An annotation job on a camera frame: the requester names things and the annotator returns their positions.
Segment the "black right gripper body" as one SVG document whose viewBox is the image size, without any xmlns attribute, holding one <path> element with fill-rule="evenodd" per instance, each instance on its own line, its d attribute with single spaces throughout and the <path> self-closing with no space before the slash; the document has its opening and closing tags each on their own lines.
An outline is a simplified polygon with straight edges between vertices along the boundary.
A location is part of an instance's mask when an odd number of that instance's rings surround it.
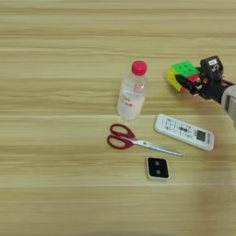
<svg viewBox="0 0 236 236">
<path fill-rule="evenodd" d="M 225 87 L 220 80 L 216 81 L 206 77 L 204 74 L 199 74 L 189 77 L 188 81 L 192 83 L 191 94 L 199 95 L 205 100 L 214 100 L 217 103 L 221 103 Z"/>
</svg>

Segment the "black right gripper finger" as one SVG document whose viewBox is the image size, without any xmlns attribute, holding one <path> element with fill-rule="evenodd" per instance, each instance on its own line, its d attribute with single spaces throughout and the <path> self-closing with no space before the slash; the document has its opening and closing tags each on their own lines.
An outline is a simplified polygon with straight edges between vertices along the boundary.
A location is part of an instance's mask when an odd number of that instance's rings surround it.
<svg viewBox="0 0 236 236">
<path fill-rule="evenodd" d="M 196 85 L 199 80 L 199 75 L 191 75 L 189 77 L 185 77 L 184 75 L 176 75 L 175 79 L 178 82 L 178 90 L 180 92 L 188 90 L 192 95 L 198 93 Z"/>
</svg>

